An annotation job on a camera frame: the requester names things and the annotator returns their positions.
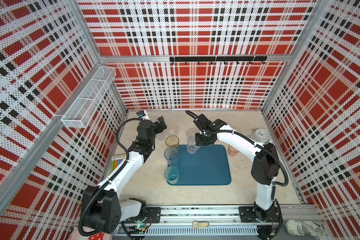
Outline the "yellow transparent plastic cup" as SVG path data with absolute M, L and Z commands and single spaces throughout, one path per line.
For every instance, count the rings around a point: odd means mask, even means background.
M 166 138 L 165 144 L 167 147 L 173 147 L 173 148 L 179 148 L 180 146 L 180 140 L 176 135 L 170 135 Z

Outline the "clear faceted cup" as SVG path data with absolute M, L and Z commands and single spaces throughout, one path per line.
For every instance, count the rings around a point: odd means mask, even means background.
M 188 139 L 187 143 L 187 152 L 190 154 L 195 154 L 200 149 L 200 146 L 196 144 L 196 137 L 192 136 Z
M 197 134 L 197 133 L 199 133 L 199 130 L 198 130 L 198 129 L 192 128 L 192 129 L 188 129 L 188 130 L 187 130 L 187 136 L 188 136 L 188 138 L 194 137 L 195 134 Z

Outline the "blue frosted plastic cup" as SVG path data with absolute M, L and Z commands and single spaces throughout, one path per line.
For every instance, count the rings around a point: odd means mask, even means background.
M 169 147 L 164 152 L 164 157 L 169 166 L 179 166 L 179 150 L 176 147 Z

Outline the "green textured plastic cup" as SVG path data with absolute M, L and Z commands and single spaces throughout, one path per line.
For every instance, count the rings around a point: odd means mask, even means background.
M 175 166 L 169 166 L 166 168 L 164 172 L 164 176 L 166 181 L 170 185 L 176 185 L 180 179 L 180 173 L 177 167 Z

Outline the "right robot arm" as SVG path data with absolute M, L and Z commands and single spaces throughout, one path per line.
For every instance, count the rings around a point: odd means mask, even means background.
M 257 183 L 252 218 L 265 223 L 272 214 L 278 214 L 281 221 L 281 210 L 275 198 L 276 186 L 286 187 L 289 176 L 278 157 L 276 147 L 272 143 L 263 144 L 251 140 L 220 119 L 212 122 L 203 114 L 196 115 L 189 110 L 185 113 L 193 118 L 193 123 L 199 129 L 195 134 L 197 146 L 209 146 L 219 140 L 232 146 L 252 162 L 251 176 Z

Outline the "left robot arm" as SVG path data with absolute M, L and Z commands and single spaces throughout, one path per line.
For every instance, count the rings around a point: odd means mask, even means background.
M 82 197 L 82 210 L 78 232 L 83 237 L 98 233 L 111 234 L 125 220 L 147 217 L 146 201 L 130 198 L 121 202 L 119 197 L 134 173 L 155 150 L 156 135 L 167 129 L 163 117 L 152 122 L 145 111 L 139 111 L 138 135 L 129 148 L 122 146 L 126 158 L 97 186 L 88 186 Z

